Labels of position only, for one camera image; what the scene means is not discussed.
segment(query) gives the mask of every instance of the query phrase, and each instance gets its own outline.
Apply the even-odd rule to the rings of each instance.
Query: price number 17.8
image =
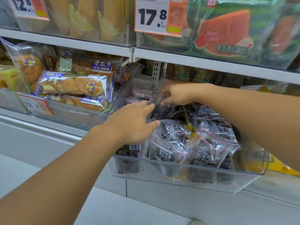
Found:
[[[27,8],[24,7],[24,0],[11,0],[18,11],[28,11]],[[30,0],[25,0],[28,6],[32,6]]]
[[[151,25],[154,18],[156,17],[157,11],[153,10],[153,9],[139,9],[139,14],[141,14],[141,25],[145,24],[145,13],[146,14],[151,14],[150,18],[148,19],[146,25]],[[167,11],[166,10],[162,10],[160,11],[160,16],[159,18],[161,20],[165,20],[167,19]]]

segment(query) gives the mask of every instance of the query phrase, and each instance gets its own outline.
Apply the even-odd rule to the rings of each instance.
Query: price tag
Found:
[[[181,37],[188,0],[135,0],[137,32]]]
[[[36,111],[46,115],[54,116],[47,101],[35,97],[18,93],[20,100],[24,103],[28,110]]]
[[[15,16],[49,20],[43,0],[8,0]]]

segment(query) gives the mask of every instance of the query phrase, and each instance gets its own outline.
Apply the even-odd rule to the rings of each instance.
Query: person's left hand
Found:
[[[147,101],[126,105],[113,113],[103,124],[113,129],[124,145],[143,142],[156,130],[160,121],[146,122],[146,117],[154,109],[154,104],[147,106]]]

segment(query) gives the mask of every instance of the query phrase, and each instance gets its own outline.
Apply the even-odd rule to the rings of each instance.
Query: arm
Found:
[[[162,105],[199,102],[212,108],[283,163],[300,171],[300,97],[169,81]]]
[[[133,103],[92,128],[71,149],[0,199],[0,224],[73,224],[110,157],[124,144],[145,140],[154,105]]]

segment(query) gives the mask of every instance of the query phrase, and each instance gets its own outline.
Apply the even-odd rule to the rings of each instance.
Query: white shelf base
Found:
[[[269,80],[283,81],[300,85],[300,74],[283,70],[263,68],[251,65],[236,64],[231,62],[191,57],[141,48],[134,49],[134,59],[144,58],[149,60],[169,62],[179,65],[204,68],[209,70],[259,77]]]
[[[36,34],[24,32],[19,30],[9,30],[0,28],[0,37],[7,37],[12,39],[20,39],[25,41],[45,43],[56,46],[64,46],[75,49],[94,51],[99,53],[119,55],[129,57],[130,62],[133,62],[133,47],[125,47],[118,45],[109,45],[104,43],[89,42],[83,40],[76,40],[71,38],[57,37],[51,35]]]

